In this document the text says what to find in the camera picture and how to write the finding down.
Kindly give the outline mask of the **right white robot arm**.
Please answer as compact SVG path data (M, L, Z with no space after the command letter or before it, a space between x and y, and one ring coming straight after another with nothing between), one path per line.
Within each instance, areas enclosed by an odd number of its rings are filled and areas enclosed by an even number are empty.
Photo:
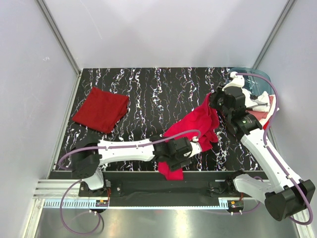
M223 118L227 130L251 152L265 172L269 182L250 177L246 172L236 171L226 179L225 192L244 193L264 204L269 214L277 221L307 209L309 219L297 224L309 225L313 221L310 206L315 185L311 180L302 180L267 139L257 118L247 112L242 88L218 87L210 95L210 107Z

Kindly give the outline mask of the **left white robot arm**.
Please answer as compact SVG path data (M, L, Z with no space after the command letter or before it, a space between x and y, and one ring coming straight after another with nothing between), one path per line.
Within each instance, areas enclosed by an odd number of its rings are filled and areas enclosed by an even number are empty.
M192 157L202 151L197 140L186 137L167 138L153 136L149 139L131 142L89 140L73 147L71 175L81 179L90 190L105 187L104 176L99 169L108 163L123 161L157 162L166 179L178 180L173 172L192 163Z

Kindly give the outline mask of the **bright pink-red t-shirt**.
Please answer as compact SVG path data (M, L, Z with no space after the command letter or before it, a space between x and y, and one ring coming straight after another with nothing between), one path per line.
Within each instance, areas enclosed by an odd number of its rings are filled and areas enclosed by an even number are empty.
M164 136L171 137L184 131L192 129L199 130L201 132L199 144L202 148L202 152L212 149L212 143L218 142L218 137L214 130L219 127L219 119L216 109L209 106L209 97L211 94L212 93L208 93L200 106L196 107L182 120L173 124L167 132L164 133ZM187 137L191 140L194 136L198 136L198 134L191 132L178 136L175 139ZM172 172L166 162L158 163L158 171L164 175L167 180L183 180L182 169Z

